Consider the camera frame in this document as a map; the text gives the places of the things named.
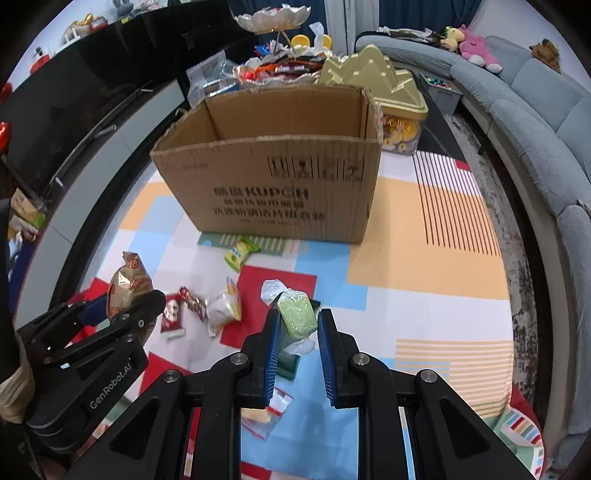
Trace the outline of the brown snack bag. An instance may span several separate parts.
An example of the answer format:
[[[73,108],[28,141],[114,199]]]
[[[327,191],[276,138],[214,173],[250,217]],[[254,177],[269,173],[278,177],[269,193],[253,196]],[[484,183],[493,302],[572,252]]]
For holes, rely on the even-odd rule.
[[[106,316],[114,318],[136,299],[153,290],[153,284],[140,256],[135,252],[122,253],[123,265],[111,277],[106,295]]]

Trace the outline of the green snack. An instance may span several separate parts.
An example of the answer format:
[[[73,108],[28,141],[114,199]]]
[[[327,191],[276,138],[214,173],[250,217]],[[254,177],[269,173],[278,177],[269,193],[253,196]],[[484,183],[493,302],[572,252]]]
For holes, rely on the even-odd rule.
[[[304,356],[315,349],[311,336],[318,330],[318,320],[304,291],[288,288],[280,280],[264,280],[260,299],[280,312],[281,351]]]

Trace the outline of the red white snack packet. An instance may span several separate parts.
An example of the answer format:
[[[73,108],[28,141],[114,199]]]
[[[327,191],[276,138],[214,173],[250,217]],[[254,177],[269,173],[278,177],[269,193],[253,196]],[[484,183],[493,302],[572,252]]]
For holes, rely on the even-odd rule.
[[[161,315],[160,336],[164,339],[172,339],[184,335],[180,296],[178,294],[167,295],[166,304]]]

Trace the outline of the white TV cabinet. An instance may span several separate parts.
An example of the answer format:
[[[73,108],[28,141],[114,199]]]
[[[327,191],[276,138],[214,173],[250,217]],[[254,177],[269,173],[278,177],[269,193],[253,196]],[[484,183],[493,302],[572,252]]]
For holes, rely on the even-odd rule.
[[[15,311],[17,328],[49,309],[74,241],[100,195],[140,142],[183,100],[179,83],[170,82],[99,143],[98,150],[66,189],[38,240]]]

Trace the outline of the red gold twisted candy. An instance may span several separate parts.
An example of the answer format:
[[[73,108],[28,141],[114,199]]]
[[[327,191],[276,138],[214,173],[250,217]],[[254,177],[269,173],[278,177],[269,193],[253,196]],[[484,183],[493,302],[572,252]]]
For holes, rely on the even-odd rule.
[[[201,321],[207,320],[207,303],[204,298],[193,294],[190,289],[181,286],[178,290],[180,297],[183,299],[187,308],[193,312]]]

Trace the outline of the colourful patterned tablecloth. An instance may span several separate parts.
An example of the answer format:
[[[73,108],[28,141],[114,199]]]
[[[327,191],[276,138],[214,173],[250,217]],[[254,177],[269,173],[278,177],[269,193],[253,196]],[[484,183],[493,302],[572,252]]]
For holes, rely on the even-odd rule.
[[[363,352],[405,373],[436,371],[534,476],[543,473],[542,435],[515,389],[517,337],[501,249],[464,161],[384,153],[360,245],[263,238],[240,271],[224,259],[235,239],[198,231],[154,167],[121,213],[82,298],[105,293],[123,253],[131,251],[167,294],[186,287],[209,297],[235,281],[243,314],[215,336],[189,311],[181,316],[180,337],[154,332],[145,346],[148,368],[129,398],[167,368],[205,370],[242,346],[266,318],[263,282],[279,280],[331,310],[339,330],[353,335]]]

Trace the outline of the red heart balloon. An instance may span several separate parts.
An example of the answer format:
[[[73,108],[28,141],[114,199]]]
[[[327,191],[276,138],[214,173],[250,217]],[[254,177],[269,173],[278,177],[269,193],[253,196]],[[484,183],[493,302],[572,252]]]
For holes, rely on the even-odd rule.
[[[3,105],[12,94],[13,87],[10,82],[6,83],[0,92],[0,105]],[[6,122],[0,122],[0,154],[3,155],[8,150],[12,137],[12,126]]]

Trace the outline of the black television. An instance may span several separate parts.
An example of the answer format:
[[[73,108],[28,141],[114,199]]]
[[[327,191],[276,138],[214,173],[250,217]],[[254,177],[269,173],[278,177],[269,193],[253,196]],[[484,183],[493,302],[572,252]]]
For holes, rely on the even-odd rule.
[[[19,181],[42,195],[92,132],[169,76],[164,63],[177,40],[136,19],[75,42],[31,74],[1,105]]]

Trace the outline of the brown cardboard box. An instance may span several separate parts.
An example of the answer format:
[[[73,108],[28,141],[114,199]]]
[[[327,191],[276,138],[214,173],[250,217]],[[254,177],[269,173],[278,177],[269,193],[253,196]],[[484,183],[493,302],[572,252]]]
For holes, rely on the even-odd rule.
[[[150,157],[201,232],[359,244],[381,141],[367,90],[304,85],[208,98]]]

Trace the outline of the clear zip bag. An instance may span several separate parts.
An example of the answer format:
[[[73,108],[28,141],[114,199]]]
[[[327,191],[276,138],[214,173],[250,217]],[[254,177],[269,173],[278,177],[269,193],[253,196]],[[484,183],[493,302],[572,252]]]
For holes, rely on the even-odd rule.
[[[238,90],[238,79],[233,75],[235,62],[228,60],[224,50],[190,67],[187,71],[189,90],[187,101],[193,108],[206,98]]]

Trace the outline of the tiered white snack bowl stand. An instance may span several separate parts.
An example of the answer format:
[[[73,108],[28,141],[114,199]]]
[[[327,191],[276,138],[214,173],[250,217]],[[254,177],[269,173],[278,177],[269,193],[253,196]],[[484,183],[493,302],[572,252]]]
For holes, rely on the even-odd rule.
[[[321,21],[311,21],[307,4],[264,6],[233,17],[260,41],[252,58],[232,70],[242,90],[308,85],[318,82],[332,56],[332,38]]]

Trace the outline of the gold mountain lid tin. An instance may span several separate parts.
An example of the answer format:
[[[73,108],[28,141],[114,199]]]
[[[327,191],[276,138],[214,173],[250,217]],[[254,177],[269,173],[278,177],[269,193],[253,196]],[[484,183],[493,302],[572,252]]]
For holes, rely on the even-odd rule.
[[[382,112],[383,149],[402,155],[417,151],[429,107],[413,73],[396,69],[376,45],[326,59],[318,82],[368,90]]]

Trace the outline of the grey sectional sofa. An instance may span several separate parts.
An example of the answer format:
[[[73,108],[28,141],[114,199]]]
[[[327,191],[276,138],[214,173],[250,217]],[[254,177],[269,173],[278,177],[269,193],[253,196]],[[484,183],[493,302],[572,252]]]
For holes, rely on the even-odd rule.
[[[516,380],[544,430],[546,472],[590,451],[590,96],[524,47],[491,36],[494,74],[433,46],[365,32],[394,64],[451,81],[455,137],[428,142],[474,168],[510,285]]]

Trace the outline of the grey storage bin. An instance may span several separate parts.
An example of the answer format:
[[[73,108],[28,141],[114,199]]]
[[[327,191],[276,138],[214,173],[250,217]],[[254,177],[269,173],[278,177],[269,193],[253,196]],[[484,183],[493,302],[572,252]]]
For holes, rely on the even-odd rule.
[[[449,80],[431,74],[420,73],[425,88],[439,110],[454,115],[463,93]]]

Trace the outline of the brown teddy bear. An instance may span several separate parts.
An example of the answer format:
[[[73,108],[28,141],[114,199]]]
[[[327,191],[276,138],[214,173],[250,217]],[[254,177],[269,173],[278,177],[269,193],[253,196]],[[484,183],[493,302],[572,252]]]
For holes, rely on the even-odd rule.
[[[543,39],[535,45],[530,45],[529,49],[534,58],[561,74],[558,48],[549,39]]]

